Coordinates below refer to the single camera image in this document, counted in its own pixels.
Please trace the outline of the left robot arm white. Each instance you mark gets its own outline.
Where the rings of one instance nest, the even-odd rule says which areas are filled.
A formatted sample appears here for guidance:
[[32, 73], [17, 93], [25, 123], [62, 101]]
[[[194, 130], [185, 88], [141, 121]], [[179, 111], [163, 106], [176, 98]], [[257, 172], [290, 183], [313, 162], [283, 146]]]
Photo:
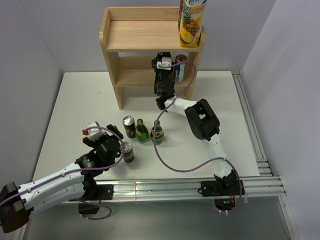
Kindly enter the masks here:
[[98, 193], [95, 177], [123, 158], [123, 134], [115, 125], [94, 122], [83, 129], [91, 151], [49, 176], [29, 183], [7, 183], [0, 191], [0, 226], [4, 233], [23, 227], [36, 213], [66, 201], [85, 201]]

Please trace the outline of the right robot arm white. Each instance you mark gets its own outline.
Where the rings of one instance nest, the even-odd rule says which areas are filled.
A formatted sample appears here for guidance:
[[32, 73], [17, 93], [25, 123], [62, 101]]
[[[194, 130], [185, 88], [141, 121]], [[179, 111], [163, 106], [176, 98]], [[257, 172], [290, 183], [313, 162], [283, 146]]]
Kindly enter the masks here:
[[199, 140], [207, 141], [211, 148], [222, 153], [222, 156], [207, 160], [192, 169], [179, 170], [165, 163], [156, 146], [154, 147], [154, 150], [160, 162], [165, 167], [178, 173], [193, 172], [212, 163], [213, 176], [217, 181], [216, 189], [220, 194], [227, 195], [233, 190], [234, 183], [239, 181], [240, 178], [234, 166], [226, 159], [225, 151], [221, 145], [219, 136], [220, 121], [207, 100], [200, 99], [199, 101], [192, 101], [179, 98], [179, 94], [175, 94], [175, 83], [169, 79], [174, 67], [187, 64], [190, 64], [193, 67], [192, 79], [194, 79], [197, 73], [196, 66], [189, 60], [173, 64], [169, 52], [158, 52], [156, 57], [151, 61], [151, 66], [155, 72], [153, 92], [158, 96], [156, 104], [161, 110], [161, 113], [155, 122], [158, 123], [160, 117], [165, 112], [172, 112], [185, 116], [193, 135]]

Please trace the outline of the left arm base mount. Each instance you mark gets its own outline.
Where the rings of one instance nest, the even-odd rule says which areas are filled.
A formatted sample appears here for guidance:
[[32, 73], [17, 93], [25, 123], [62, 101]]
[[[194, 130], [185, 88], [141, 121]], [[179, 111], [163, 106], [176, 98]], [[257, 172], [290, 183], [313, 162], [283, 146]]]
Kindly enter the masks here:
[[[102, 201], [109, 201], [113, 199], [114, 194], [114, 185], [113, 184], [98, 184], [96, 189], [93, 191], [93, 194], [88, 196], [83, 196], [80, 200], [85, 202], [94, 202], [97, 204], [101, 204]], [[98, 211], [102, 209], [101, 206], [94, 206], [88, 203], [78, 203], [78, 212], [81, 215], [93, 216], [98, 213]]]

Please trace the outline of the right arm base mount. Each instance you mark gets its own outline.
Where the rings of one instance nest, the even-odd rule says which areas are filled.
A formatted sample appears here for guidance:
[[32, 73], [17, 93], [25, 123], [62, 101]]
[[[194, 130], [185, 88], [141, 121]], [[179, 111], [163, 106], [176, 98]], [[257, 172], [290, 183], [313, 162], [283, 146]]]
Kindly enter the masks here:
[[223, 178], [218, 176], [214, 176], [214, 178], [215, 180], [201, 181], [197, 192], [202, 197], [214, 197], [214, 205], [218, 212], [228, 214], [237, 206], [236, 196], [239, 196], [238, 200], [240, 201], [245, 194], [244, 184], [234, 171]]

